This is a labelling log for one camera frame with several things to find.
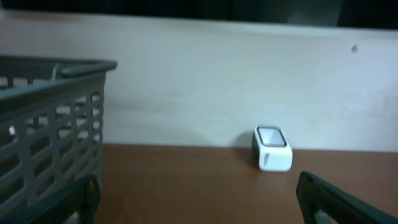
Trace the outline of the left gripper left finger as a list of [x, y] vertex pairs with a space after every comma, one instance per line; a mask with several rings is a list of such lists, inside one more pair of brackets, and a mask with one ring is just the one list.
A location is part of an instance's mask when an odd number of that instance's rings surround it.
[[100, 198], [98, 179], [86, 175], [31, 207], [6, 215], [1, 223], [65, 223], [74, 213], [78, 223], [94, 223]]

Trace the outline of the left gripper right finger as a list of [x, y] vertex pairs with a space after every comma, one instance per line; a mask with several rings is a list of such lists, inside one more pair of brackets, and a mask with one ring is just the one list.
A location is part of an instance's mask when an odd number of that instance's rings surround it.
[[318, 176], [300, 173], [296, 196], [305, 224], [317, 223], [397, 223], [394, 217], [348, 194]]

